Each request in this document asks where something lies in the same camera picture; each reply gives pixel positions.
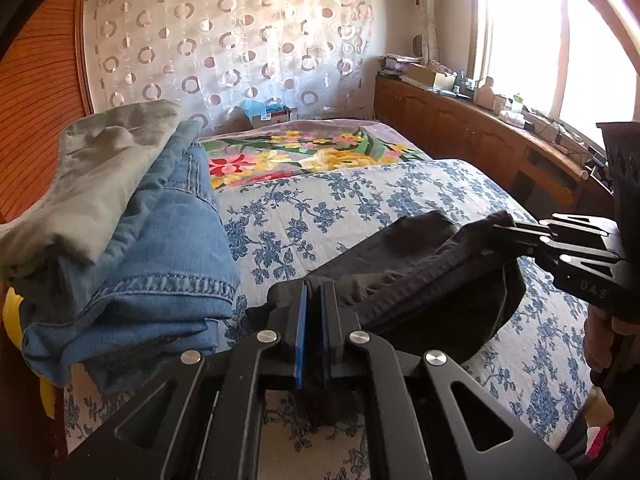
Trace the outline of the person's right hand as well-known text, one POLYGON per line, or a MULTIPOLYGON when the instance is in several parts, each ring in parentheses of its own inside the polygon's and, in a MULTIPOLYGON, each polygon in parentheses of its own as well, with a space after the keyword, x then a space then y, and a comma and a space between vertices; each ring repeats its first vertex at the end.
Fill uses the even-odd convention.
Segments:
POLYGON ((593 385, 620 390, 638 388, 639 325, 590 304, 584 330, 584 353, 593 385), (614 356, 617 336, 631 340, 632 346, 626 354, 614 356))

